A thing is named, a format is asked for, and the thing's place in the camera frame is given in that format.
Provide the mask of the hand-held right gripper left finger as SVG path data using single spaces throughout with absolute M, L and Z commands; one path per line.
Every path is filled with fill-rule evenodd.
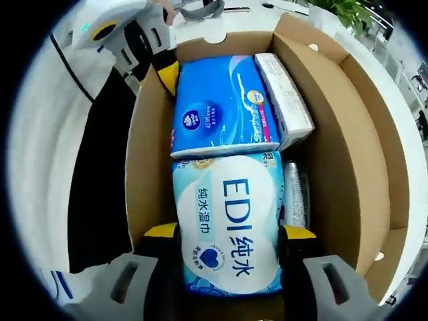
M 179 227 L 158 225 L 94 278 L 76 320 L 174 320 L 180 283 Z

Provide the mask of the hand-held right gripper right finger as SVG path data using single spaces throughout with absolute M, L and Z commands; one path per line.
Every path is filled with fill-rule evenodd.
M 280 227 L 285 320 L 375 320 L 366 281 L 337 255 L 326 255 L 311 231 Z

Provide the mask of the person's left hand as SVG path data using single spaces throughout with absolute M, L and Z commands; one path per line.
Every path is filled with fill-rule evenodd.
M 158 0 L 158 2 L 163 6 L 163 17 L 165 23 L 167 25 L 172 25 L 176 16 L 173 6 L 167 0 Z

